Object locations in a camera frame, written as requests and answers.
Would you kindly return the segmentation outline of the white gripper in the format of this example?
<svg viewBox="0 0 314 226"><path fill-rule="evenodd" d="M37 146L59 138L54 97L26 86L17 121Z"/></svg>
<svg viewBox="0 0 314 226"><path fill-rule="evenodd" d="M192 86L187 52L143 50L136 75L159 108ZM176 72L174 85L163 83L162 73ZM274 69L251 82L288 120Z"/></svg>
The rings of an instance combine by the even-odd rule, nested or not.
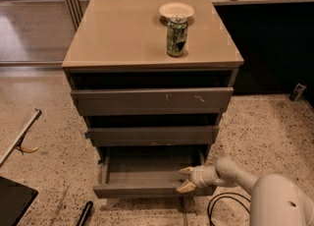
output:
<svg viewBox="0 0 314 226"><path fill-rule="evenodd" d="M219 179L214 166L196 166L186 167L179 170L181 175L190 175L190 180L185 180L176 191L180 194L189 193L195 190L195 188L205 188L210 185L215 185Z"/></svg>

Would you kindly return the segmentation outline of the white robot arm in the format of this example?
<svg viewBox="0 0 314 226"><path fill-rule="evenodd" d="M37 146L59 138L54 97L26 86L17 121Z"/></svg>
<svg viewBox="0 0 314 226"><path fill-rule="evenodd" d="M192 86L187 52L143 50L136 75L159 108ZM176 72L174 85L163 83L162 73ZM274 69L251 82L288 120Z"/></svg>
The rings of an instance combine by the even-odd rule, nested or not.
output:
<svg viewBox="0 0 314 226"><path fill-rule="evenodd" d="M242 187L250 196L250 226L314 226L314 201L296 183L278 174L255 177L228 157L214 165L188 166L181 194L196 188Z"/></svg>

